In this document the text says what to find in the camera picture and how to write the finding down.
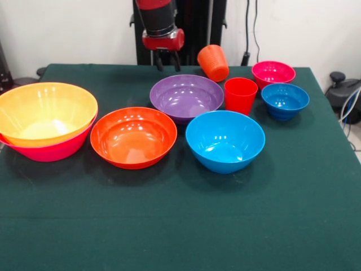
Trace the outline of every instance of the magenta bowl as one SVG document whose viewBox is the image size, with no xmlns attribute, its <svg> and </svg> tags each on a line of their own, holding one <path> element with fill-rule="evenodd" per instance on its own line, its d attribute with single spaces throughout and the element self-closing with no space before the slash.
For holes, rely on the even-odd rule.
<svg viewBox="0 0 361 271">
<path fill-rule="evenodd" d="M 258 62 L 252 67 L 252 74 L 261 90 L 273 83 L 290 83 L 296 76 L 292 67 L 277 61 Z"/>
</svg>

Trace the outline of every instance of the pink bowl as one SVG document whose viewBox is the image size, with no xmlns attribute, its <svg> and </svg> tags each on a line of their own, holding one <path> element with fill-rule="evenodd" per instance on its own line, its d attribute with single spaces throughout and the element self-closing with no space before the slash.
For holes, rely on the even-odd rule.
<svg viewBox="0 0 361 271">
<path fill-rule="evenodd" d="M 252 67 L 252 74 L 259 87 L 273 83 L 290 83 L 296 76 L 295 70 L 281 62 L 262 61 Z"/>
<path fill-rule="evenodd" d="M 98 112 L 95 114 L 95 117 L 93 118 L 89 126 L 83 132 L 59 144 L 45 146 L 45 147 L 37 147 L 37 148 L 17 147 L 12 144 L 9 144 L 2 134 L 0 134 L 0 142 L 4 143 L 10 148 L 13 148 L 15 151 L 19 152 L 20 154 L 34 161 L 38 161 L 38 162 L 58 161 L 71 156 L 80 149 L 94 121 L 96 120 L 97 115 Z"/>
</svg>

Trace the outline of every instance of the small blue bowl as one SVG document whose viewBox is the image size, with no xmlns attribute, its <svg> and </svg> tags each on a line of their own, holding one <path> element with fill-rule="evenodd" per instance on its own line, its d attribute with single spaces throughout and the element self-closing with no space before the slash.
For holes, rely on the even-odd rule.
<svg viewBox="0 0 361 271">
<path fill-rule="evenodd" d="M 232 111 L 213 111 L 193 119 L 186 140 L 210 171 L 229 174 L 246 167 L 262 151 L 266 137 L 251 118 Z"/>
<path fill-rule="evenodd" d="M 291 84 L 268 85 L 261 95 L 268 112 L 276 120 L 289 120 L 310 103 L 307 92 Z"/>
</svg>

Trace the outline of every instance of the plastic bowl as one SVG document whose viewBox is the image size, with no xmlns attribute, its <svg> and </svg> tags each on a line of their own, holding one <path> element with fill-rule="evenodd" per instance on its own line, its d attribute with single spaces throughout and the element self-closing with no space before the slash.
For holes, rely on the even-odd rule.
<svg viewBox="0 0 361 271">
<path fill-rule="evenodd" d="M 257 63 L 252 67 L 252 74 L 259 89 L 273 83 L 290 83 L 296 76 L 292 67 L 276 61 Z"/>
<path fill-rule="evenodd" d="M 166 114 L 145 107 L 128 107 L 102 117 L 90 142 L 104 160 L 124 169 L 150 167 L 160 161 L 177 138 L 177 127 Z"/>
<path fill-rule="evenodd" d="M 224 99 L 218 84 L 197 75 L 175 75 L 162 79 L 153 86 L 149 96 L 156 109 L 178 124 L 187 124 L 204 112 L 217 110 Z"/>
<path fill-rule="evenodd" d="M 0 133 L 18 147 L 64 142 L 84 131 L 98 111 L 92 94 L 64 83 L 36 83 L 0 96 Z"/>
<path fill-rule="evenodd" d="M 277 120 L 289 120 L 310 103 L 303 89 L 291 84 L 272 84 L 262 90 L 262 99 L 270 115 Z"/>
<path fill-rule="evenodd" d="M 232 111 L 214 111 L 192 120 L 186 140 L 210 171 L 229 174 L 246 167 L 262 151 L 266 137 L 257 122 Z"/>
<path fill-rule="evenodd" d="M 71 156 L 80 149 L 80 147 L 83 145 L 86 139 L 86 136 L 88 135 L 91 129 L 92 124 L 96 120 L 97 114 L 98 112 L 95 114 L 95 117 L 91 121 L 90 125 L 88 125 L 88 127 L 83 132 L 59 144 L 46 146 L 46 147 L 37 147 L 37 148 L 18 147 L 10 144 L 1 134 L 0 134 L 0 142 L 4 143 L 10 148 L 13 148 L 18 153 L 34 161 L 38 161 L 38 162 L 58 161 Z"/>
</svg>

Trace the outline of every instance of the dark green cloth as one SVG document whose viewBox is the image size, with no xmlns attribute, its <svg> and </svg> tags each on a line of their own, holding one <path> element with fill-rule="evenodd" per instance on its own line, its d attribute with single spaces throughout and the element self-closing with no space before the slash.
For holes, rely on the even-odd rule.
<svg viewBox="0 0 361 271">
<path fill-rule="evenodd" d="M 266 146 L 228 176 L 196 161 L 182 127 L 169 155 L 140 171 L 106 163 L 89 141 L 55 163 L 5 147 L 0 270 L 361 270 L 361 166 L 311 70 L 296 71 L 309 106 L 280 123 L 258 97 L 250 116 Z M 174 74 L 52 64 L 42 81 L 86 88 L 102 117 L 150 106 L 152 85 Z M 232 67 L 230 77 L 251 78 L 250 68 Z"/>
</svg>

